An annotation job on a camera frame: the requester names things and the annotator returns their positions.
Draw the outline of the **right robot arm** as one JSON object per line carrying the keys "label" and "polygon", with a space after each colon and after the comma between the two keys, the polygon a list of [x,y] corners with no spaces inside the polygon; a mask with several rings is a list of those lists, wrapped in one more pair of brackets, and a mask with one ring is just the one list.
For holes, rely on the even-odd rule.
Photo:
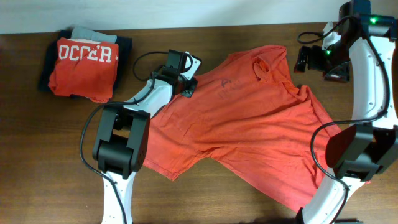
{"label": "right robot arm", "polygon": [[351,0],[314,40],[302,42],[295,72],[322,72],[324,79],[353,81],[354,105],[346,129],[326,145],[324,178],[296,223],[337,223],[348,199],[397,159],[397,115],[392,62],[397,22],[371,12],[368,0]]}

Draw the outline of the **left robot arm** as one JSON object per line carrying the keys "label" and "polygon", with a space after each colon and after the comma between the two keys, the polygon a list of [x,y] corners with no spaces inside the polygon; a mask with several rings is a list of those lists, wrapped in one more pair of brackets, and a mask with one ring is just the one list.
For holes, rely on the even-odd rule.
{"label": "left robot arm", "polygon": [[133,222],[133,183],[146,157],[150,121],[174,96],[190,98],[197,86],[201,59],[176,50],[166,54],[166,63],[151,72],[141,91],[103,107],[93,147],[95,171],[104,183],[102,223]]}

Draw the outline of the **salmon red t-shirt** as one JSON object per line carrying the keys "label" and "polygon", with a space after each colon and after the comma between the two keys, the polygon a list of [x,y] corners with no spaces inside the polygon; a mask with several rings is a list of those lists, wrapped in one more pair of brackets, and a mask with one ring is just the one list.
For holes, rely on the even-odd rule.
{"label": "salmon red t-shirt", "polygon": [[211,158],[297,211],[323,180],[328,140],[339,133],[309,86],[295,86],[282,45],[228,55],[150,122],[146,167],[175,180]]}

